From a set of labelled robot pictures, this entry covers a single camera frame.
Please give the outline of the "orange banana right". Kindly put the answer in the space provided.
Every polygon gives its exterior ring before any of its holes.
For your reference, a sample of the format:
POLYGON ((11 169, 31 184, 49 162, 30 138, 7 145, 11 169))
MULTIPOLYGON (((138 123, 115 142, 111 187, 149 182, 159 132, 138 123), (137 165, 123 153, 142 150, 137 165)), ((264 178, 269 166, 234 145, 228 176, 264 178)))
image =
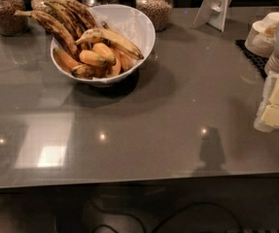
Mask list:
POLYGON ((118 54, 120 56, 120 63, 121 63, 122 70, 124 72, 130 70, 133 67, 132 59, 125 53, 121 52, 120 50, 118 51, 118 54))

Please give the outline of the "white ceramic bowl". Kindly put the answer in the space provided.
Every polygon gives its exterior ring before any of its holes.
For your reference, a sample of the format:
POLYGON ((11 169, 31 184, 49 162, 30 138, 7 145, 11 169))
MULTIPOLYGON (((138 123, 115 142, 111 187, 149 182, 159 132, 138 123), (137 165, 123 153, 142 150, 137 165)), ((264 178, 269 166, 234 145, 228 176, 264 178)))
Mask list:
POLYGON ((144 58, 141 60, 133 59, 133 67, 130 70, 122 72, 121 74, 113 78, 102 79, 75 78, 69 72, 65 71, 62 68, 62 63, 53 55, 54 49, 62 50, 62 46, 56 39, 52 39, 51 59, 54 66, 59 70, 59 72, 67 76, 69 79, 82 83, 88 83, 94 86, 111 86, 114 83, 119 83, 130 76, 146 62, 155 45, 155 28, 150 19, 145 14, 129 6, 111 4, 88 8, 88 10, 94 16, 98 24, 103 21, 107 22, 109 27, 122 34, 126 39, 137 46, 138 49, 142 52, 144 58))

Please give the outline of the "yellow spotted banana top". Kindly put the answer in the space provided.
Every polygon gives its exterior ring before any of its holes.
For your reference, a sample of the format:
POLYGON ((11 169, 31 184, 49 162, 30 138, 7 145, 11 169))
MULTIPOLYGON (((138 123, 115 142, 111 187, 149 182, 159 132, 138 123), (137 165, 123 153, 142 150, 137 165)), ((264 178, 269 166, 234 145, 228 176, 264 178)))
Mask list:
POLYGON ((123 35, 104 28, 91 28, 83 33, 83 35, 76 41, 76 44, 81 43, 99 43, 102 40, 108 40, 116 49, 125 53, 136 60, 144 58, 140 49, 123 35))

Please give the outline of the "small orange banana upper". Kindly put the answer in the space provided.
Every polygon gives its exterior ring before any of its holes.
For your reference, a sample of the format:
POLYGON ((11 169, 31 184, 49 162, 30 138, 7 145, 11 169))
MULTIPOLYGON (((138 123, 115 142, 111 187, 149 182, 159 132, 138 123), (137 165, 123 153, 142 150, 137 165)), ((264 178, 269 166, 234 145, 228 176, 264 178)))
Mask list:
POLYGON ((116 64, 116 57, 112 50, 104 43, 96 43, 93 45, 92 50, 102 56, 109 64, 116 64))

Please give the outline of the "small orange banana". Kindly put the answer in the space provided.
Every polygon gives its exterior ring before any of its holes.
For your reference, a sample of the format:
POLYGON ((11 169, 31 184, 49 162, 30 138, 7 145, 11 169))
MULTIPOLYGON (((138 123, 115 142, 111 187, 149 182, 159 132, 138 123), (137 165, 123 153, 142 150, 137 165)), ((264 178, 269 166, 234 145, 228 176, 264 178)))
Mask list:
POLYGON ((93 45, 92 50, 102 56, 109 64, 116 64, 116 57, 112 50, 104 43, 96 43, 93 45))
POLYGON ((88 65, 103 67, 107 64, 107 61, 93 50, 82 50, 79 57, 82 62, 88 65))

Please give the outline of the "small orange banana centre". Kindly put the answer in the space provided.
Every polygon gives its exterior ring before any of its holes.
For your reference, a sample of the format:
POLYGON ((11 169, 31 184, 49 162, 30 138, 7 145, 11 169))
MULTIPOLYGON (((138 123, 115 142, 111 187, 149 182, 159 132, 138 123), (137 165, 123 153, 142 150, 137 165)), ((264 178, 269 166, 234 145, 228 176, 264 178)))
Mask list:
POLYGON ((88 65, 103 67, 107 64, 107 61, 93 50, 82 50, 79 57, 82 62, 88 65))

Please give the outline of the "brown spotted banana bottom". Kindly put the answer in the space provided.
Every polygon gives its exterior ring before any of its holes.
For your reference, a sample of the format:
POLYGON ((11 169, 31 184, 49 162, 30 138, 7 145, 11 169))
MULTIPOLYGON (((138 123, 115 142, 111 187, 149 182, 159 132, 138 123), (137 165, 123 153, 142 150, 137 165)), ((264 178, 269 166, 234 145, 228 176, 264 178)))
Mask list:
POLYGON ((96 67, 88 64, 81 64, 79 66, 74 67, 71 70, 71 74, 75 78, 80 79, 93 79, 93 78, 103 78, 106 72, 105 67, 96 67))

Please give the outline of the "dark spotted banana back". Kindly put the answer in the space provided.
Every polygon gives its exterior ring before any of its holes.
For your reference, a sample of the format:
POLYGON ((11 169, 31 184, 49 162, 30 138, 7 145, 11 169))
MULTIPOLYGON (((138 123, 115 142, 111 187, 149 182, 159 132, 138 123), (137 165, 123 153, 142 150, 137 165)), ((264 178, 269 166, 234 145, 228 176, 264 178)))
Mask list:
POLYGON ((83 24, 85 29, 97 28, 97 22, 93 15, 85 7, 84 4, 77 0, 52 0, 53 3, 58 3, 72 12, 78 20, 83 24))

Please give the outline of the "dark spotted banana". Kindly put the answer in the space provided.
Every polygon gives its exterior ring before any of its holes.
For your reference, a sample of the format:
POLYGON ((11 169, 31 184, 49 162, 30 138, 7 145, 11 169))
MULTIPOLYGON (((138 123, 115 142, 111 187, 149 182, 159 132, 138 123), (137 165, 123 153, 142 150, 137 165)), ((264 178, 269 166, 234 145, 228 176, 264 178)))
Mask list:
POLYGON ((77 0, 52 0, 53 3, 58 3, 72 12, 78 20, 83 24, 85 29, 97 28, 97 22, 93 15, 85 7, 84 4, 77 0))
POLYGON ((82 36, 81 25, 70 11, 68 11, 63 5, 57 3, 46 2, 46 5, 49 6, 63 21, 64 26, 69 30, 75 40, 78 40, 82 36))

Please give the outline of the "orange banana left edge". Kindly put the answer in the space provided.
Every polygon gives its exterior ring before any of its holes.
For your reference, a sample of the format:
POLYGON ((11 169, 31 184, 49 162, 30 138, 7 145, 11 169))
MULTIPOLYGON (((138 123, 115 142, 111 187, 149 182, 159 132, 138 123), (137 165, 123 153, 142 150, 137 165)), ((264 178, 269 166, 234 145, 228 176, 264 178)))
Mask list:
POLYGON ((58 66, 67 73, 70 73, 75 67, 80 65, 80 62, 60 48, 54 48, 52 50, 52 56, 58 66))

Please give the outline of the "dark spotted banana middle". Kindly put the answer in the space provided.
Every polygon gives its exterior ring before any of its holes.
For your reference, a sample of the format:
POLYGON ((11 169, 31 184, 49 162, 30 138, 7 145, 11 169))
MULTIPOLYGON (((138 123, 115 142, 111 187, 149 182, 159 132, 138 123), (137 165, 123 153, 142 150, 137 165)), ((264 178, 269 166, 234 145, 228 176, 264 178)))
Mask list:
POLYGON ((69 30, 75 40, 78 40, 82 36, 81 25, 70 11, 68 11, 63 5, 57 3, 46 2, 46 5, 49 6, 63 21, 64 26, 69 30))

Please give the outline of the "long spotted banana left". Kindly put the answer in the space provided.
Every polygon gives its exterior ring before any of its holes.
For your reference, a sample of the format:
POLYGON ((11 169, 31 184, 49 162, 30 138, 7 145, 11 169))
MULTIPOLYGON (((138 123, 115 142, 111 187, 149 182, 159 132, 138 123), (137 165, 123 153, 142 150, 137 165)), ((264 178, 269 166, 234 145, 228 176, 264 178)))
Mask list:
POLYGON ((79 58, 79 49, 75 44, 75 40, 67 28, 56 18, 43 11, 21 11, 16 10, 15 16, 30 17, 46 31, 51 33, 59 42, 63 49, 69 53, 74 59, 79 58))

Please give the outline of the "black rubber mat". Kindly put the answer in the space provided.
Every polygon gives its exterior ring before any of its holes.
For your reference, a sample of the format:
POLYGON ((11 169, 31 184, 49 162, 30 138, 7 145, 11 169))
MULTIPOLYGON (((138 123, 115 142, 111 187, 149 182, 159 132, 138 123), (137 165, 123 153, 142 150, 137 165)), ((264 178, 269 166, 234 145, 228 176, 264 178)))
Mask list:
POLYGON ((268 59, 265 57, 257 56, 252 52, 250 52, 249 50, 247 50, 247 48, 245 47, 244 40, 236 40, 235 44, 240 48, 240 50, 243 52, 245 57, 253 64, 253 66, 257 69, 258 73, 265 80, 267 74, 264 71, 264 66, 267 63, 268 59))

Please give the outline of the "stack of paper bowls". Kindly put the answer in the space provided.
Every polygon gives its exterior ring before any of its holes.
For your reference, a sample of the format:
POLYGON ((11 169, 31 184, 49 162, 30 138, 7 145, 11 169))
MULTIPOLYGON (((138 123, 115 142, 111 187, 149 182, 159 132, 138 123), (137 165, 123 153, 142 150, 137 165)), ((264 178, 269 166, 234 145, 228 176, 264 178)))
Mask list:
POLYGON ((274 48, 274 34, 279 22, 279 12, 267 14, 253 23, 245 41, 245 48, 251 53, 269 58, 274 48))

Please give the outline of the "white folded card stand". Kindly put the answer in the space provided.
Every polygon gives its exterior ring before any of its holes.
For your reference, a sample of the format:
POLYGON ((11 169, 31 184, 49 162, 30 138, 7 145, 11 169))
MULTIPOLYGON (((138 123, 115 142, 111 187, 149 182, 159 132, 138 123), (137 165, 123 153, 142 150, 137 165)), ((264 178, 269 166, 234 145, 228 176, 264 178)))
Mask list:
POLYGON ((203 0, 192 28, 203 24, 209 24, 223 32, 225 30, 227 9, 232 0, 203 0))

